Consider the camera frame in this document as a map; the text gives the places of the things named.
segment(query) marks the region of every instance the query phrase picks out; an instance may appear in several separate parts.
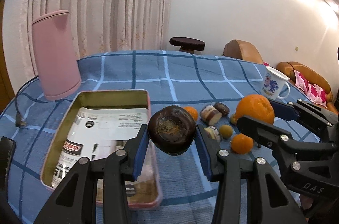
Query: leather armchair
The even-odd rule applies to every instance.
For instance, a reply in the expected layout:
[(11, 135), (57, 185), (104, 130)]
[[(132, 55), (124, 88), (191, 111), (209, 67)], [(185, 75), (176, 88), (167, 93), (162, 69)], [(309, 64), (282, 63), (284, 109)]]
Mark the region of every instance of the leather armchair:
[(227, 43), (224, 48), (223, 56), (263, 64), (261, 55), (256, 47), (252, 43), (242, 40), (233, 39), (231, 42)]
[(291, 84), (295, 85), (296, 83), (296, 77), (294, 74), (294, 70), (299, 71), (304, 75), (304, 77), (311, 83), (311, 84), (317, 84), (321, 88), (323, 88), (326, 92), (326, 101), (327, 101), (327, 110), (332, 111), (335, 114), (338, 114), (338, 110), (334, 107), (332, 100), (333, 100), (333, 94), (331, 91), (331, 87), (328, 84), (328, 82), (318, 73), (314, 72), (312, 69), (308, 68), (307, 66), (295, 62), (281, 62), (276, 67), (277, 70), (284, 73), (286, 76), (290, 78), (289, 82)]

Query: mug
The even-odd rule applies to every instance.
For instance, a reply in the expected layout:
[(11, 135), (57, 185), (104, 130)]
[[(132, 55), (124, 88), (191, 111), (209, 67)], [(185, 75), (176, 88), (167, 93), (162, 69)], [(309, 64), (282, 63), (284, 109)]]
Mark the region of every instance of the mug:
[[(260, 92), (263, 96), (270, 99), (287, 98), (290, 92), (289, 84), (287, 83), (288, 80), (288, 76), (284, 75), (282, 72), (272, 67), (266, 66), (266, 73)], [(280, 97), (279, 94), (285, 84), (287, 85), (288, 93), (284, 97)]]

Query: large orange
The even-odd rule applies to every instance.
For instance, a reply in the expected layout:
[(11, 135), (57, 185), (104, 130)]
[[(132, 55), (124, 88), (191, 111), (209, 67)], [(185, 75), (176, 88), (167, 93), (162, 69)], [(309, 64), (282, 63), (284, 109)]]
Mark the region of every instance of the large orange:
[(198, 120), (198, 117), (199, 117), (199, 113), (198, 111), (192, 107), (192, 106), (186, 106), (184, 107), (184, 109), (189, 112), (189, 114), (192, 116), (192, 118), (197, 121)]
[(246, 154), (253, 148), (253, 139), (244, 134), (238, 134), (233, 137), (231, 148), (238, 154)]
[(241, 99), (235, 111), (237, 121), (244, 115), (259, 119), (269, 124), (274, 123), (274, 110), (268, 99), (262, 95), (248, 95)]

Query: mug handle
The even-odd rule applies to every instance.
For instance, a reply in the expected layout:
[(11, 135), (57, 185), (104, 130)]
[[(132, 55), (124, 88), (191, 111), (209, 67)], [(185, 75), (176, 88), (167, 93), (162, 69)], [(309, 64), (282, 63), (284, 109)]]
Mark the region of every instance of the mug handle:
[(287, 95), (284, 96), (284, 97), (278, 96), (278, 97), (277, 97), (278, 99), (284, 99), (284, 98), (287, 98), (287, 97), (289, 96), (289, 92), (290, 92), (291, 89), (289, 88), (289, 84), (287, 83), (287, 81), (285, 82), (285, 84), (287, 85), (287, 88), (289, 89), (289, 90), (288, 90), (288, 93), (287, 93)]

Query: stool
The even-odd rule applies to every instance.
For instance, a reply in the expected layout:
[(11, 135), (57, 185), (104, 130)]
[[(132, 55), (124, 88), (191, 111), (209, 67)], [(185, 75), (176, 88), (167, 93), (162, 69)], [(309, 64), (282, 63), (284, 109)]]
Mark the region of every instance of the stool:
[(188, 37), (172, 37), (169, 43), (173, 46), (181, 46), (179, 51), (194, 53), (196, 51), (203, 51), (205, 49), (205, 42)]

